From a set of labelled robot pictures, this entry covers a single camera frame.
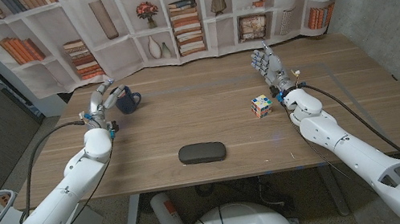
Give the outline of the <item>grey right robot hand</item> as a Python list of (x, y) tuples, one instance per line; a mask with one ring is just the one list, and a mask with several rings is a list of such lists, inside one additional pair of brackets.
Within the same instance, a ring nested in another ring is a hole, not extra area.
[(263, 50), (254, 50), (251, 54), (251, 66), (264, 77), (272, 97), (278, 93), (291, 90), (295, 87), (284, 70), (281, 59), (275, 55), (270, 46), (262, 41)]

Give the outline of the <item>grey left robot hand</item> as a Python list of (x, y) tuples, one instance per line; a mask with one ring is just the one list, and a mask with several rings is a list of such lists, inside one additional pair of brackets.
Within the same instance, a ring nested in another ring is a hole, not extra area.
[(105, 80), (92, 94), (88, 106), (88, 112), (80, 112), (80, 119), (83, 120), (89, 128), (103, 128), (109, 130), (111, 124), (105, 119), (105, 111), (112, 108), (122, 92), (124, 85), (120, 85), (111, 90), (110, 95), (104, 100), (104, 93), (113, 84), (111, 79)]

